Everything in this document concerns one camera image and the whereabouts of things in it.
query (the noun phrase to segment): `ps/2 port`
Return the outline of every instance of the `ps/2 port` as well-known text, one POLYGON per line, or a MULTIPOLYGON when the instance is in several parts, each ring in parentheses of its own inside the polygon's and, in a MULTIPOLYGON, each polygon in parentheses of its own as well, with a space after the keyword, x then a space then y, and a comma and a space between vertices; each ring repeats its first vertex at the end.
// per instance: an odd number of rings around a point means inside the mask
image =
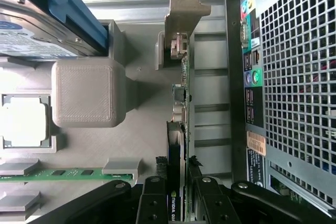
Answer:
POLYGON ((257 84, 259 81, 259 73, 257 71, 252 72, 252 82, 257 84))
POLYGON ((246 80, 247 84, 250 84, 252 82, 252 78, 251 78, 251 73, 250 72, 246 73, 245 80, 246 80))

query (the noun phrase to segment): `ethernet port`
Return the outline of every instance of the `ethernet port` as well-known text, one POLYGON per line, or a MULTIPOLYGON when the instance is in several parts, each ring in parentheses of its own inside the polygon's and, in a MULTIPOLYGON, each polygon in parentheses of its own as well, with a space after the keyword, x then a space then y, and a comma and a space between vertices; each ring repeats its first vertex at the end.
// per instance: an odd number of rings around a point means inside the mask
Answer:
POLYGON ((258 50, 253 51, 252 53, 252 66, 258 65, 260 59, 260 54, 258 50))

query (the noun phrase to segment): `gray plastic block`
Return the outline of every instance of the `gray plastic block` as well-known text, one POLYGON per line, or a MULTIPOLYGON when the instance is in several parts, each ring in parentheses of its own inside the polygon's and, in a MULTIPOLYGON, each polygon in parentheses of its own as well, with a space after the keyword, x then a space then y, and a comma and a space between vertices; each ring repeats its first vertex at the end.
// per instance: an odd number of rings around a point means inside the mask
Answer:
POLYGON ((115 60, 58 60, 51 83, 52 119, 59 127, 115 127, 125 119, 125 69, 115 60))
POLYGON ((13 221, 26 221, 40 208, 39 203, 33 204, 27 211, 23 212, 2 212, 0 214, 0 223, 11 223, 13 221))
POLYGON ((0 165, 0 176, 26 175, 38 166, 37 158, 9 159, 0 165))
POLYGON ((39 191, 13 191, 0 199, 0 212, 22 212, 40 199, 39 191))
POLYGON ((139 176, 139 166, 141 158, 121 157, 109 158, 102 169, 103 174, 132 174, 136 181, 139 176))

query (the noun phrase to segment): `metal bracket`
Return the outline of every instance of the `metal bracket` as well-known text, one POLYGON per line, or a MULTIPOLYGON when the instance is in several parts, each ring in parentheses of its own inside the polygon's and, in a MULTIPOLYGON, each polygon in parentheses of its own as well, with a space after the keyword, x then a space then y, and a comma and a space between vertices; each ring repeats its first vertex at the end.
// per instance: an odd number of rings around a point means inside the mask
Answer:
POLYGON ((177 33, 173 36, 173 40, 171 43, 171 58, 172 59, 182 59, 182 57, 187 55, 188 48, 188 35, 177 33))
POLYGON ((176 34, 190 36, 199 20, 211 13, 211 6, 202 5, 200 0, 170 0, 169 14, 165 17, 165 48, 170 48, 176 34))

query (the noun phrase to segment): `perforated metal panel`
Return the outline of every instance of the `perforated metal panel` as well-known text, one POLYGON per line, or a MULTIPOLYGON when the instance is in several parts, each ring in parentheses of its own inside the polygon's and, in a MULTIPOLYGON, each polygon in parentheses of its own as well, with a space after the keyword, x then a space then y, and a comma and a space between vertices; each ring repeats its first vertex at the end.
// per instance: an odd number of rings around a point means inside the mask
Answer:
POLYGON ((261 15, 267 144, 336 176, 335 24, 335 0, 278 0, 261 15))

